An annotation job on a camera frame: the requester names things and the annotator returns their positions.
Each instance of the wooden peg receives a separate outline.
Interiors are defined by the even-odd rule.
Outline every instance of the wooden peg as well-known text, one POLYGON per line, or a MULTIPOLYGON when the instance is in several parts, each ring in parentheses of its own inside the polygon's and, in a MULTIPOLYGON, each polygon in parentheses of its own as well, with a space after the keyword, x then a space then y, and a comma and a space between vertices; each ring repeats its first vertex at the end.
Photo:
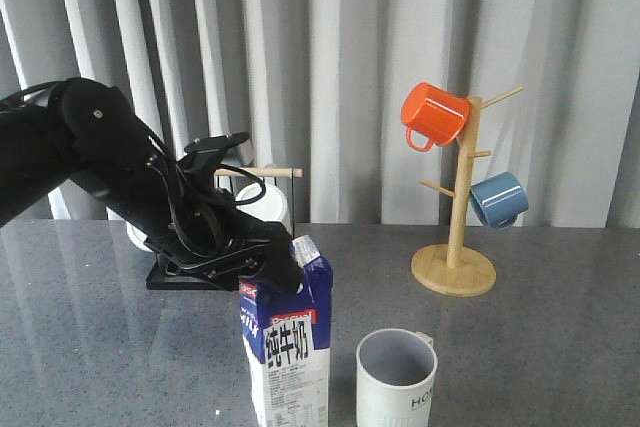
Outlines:
MULTIPOLYGON (((302 177, 302 169, 292 169, 288 167, 242 167, 242 169, 246 170, 250 174, 255 175, 256 177, 276 177, 287 179, 291 179, 292 177, 302 177)), ((242 177, 242 174, 226 169, 218 169, 213 173, 213 175, 215 175, 216 177, 242 177)))
POLYGON ((478 157, 489 157, 491 155, 490 150, 481 150, 479 152, 473 152, 469 154, 470 159, 477 159, 478 157))
POLYGON ((449 189, 445 189, 444 187, 442 187, 442 186, 440 186, 440 185, 438 185, 438 184, 434 184, 433 182, 429 182, 428 180, 424 180, 424 179, 422 179, 422 180, 420 181, 420 183, 421 183, 422 185, 426 185, 427 187, 431 187, 432 189, 435 189, 435 190, 437 190, 438 192, 443 193, 444 195, 448 195, 448 196, 449 196, 449 197, 451 197, 452 199, 455 199, 455 197, 456 197, 456 193, 455 193, 455 192, 452 192, 452 191, 451 191, 451 190, 449 190, 449 189))
POLYGON ((500 102, 500 101, 502 101, 504 99, 507 99, 507 98, 511 97, 512 95, 516 95, 518 92, 522 92, 523 90, 524 90, 524 86, 523 85, 519 85, 515 89, 511 89, 510 91, 505 92, 504 94, 500 94, 499 96, 494 97, 491 100, 487 100, 486 102, 483 102, 482 108, 486 109, 490 105, 497 104, 498 102, 500 102))

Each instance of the printed label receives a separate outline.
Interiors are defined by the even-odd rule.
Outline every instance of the printed label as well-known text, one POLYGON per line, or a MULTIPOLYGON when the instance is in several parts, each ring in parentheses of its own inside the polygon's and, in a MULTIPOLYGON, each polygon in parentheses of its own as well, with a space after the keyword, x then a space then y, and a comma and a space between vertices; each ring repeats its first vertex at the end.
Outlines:
POLYGON ((258 335, 258 330, 260 329, 260 327, 258 326, 258 322, 256 322, 253 313, 245 309, 244 307, 240 307, 240 322, 242 322, 245 330, 251 332, 251 335, 255 339, 258 335))
POLYGON ((250 284, 249 282, 241 282, 240 293, 242 295, 246 295, 247 297, 251 297, 252 299, 255 299, 256 294, 258 293, 258 288, 255 285, 250 284))
POLYGON ((303 235, 302 237, 295 239, 293 241, 293 247, 295 250, 296 262, 300 266, 310 264, 320 257, 320 251, 308 235, 303 235))
POLYGON ((411 399, 411 410, 419 409, 420 407, 424 407, 427 404, 431 404, 431 396, 433 395, 433 387, 429 387, 424 394, 419 395, 418 397, 411 399))
POLYGON ((311 317, 312 324, 315 324, 318 322, 318 312, 316 311, 316 309, 307 309, 307 310, 303 310, 302 312, 292 312, 291 314, 274 315, 273 317, 271 317, 271 325, 277 324, 278 322, 282 322, 283 320, 290 320, 295 317, 303 317, 305 315, 308 315, 309 317, 311 317))
POLYGON ((267 426, 323 425, 329 349, 313 347, 311 316, 288 318, 264 329, 267 426))

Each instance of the mug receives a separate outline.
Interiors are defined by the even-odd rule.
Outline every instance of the mug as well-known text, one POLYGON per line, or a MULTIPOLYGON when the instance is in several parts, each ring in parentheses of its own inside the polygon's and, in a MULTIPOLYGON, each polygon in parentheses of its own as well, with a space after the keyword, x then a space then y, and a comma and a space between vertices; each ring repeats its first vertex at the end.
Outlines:
POLYGON ((129 236, 129 240, 138 247, 140 250, 144 250, 145 252, 152 252, 152 250, 144 245, 145 240, 147 240, 147 234, 139 230, 133 224, 129 222, 125 222, 127 226, 127 236, 129 236))
POLYGON ((406 140, 414 149, 427 152, 433 144, 447 145, 455 139, 469 117, 470 104, 425 82, 416 85, 402 106, 401 120, 407 126, 406 140), (429 139, 424 147, 413 143, 416 131, 429 139))
MULTIPOLYGON (((273 184, 265 183, 267 191, 264 196, 257 201, 239 205, 238 210, 252 215, 265 222, 280 222, 285 226, 287 231, 291 233, 291 220, 289 219, 289 207, 287 197, 278 187, 273 184)), ((249 184, 236 196, 236 200, 247 200, 255 197, 260 193, 258 184, 249 184)))
POLYGON ((529 208, 522 185, 511 172, 503 172, 471 187, 469 202, 482 225, 496 229, 512 226, 529 208))
POLYGON ((356 350, 358 427, 427 427, 438 358, 422 332, 381 329, 356 350))

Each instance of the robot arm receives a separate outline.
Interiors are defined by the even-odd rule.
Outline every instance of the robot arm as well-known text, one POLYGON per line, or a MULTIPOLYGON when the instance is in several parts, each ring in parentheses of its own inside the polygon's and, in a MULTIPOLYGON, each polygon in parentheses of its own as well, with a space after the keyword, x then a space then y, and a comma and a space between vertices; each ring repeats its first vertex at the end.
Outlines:
POLYGON ((199 140, 176 160, 117 88, 81 78, 34 86, 0 101, 0 227, 71 179, 144 232, 167 274, 226 290, 252 278, 295 293, 301 272, 284 226, 239 211, 213 187, 227 151, 248 138, 199 140))

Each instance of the white mug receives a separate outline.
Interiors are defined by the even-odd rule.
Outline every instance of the white mug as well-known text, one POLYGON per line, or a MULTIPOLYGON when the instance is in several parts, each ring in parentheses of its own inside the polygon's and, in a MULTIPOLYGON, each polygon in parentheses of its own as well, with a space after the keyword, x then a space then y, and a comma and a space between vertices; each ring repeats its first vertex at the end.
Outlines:
MULTIPOLYGON (((238 210, 252 215, 260 220, 282 223, 287 231, 291 232, 289 219, 289 206, 287 197, 278 187, 265 183, 267 191, 264 197, 251 204, 239 205, 238 210)), ((258 184, 249 184, 236 195, 236 200, 247 200, 260 193, 258 184)))
POLYGON ((358 427, 427 427, 438 358, 422 332, 381 329, 356 351, 358 427))
POLYGON ((152 250, 144 245, 144 241, 147 240, 147 234, 138 230, 129 222, 126 222, 127 225, 127 235, 129 236, 129 240, 138 247, 140 250, 144 250, 145 252, 152 252, 152 250))

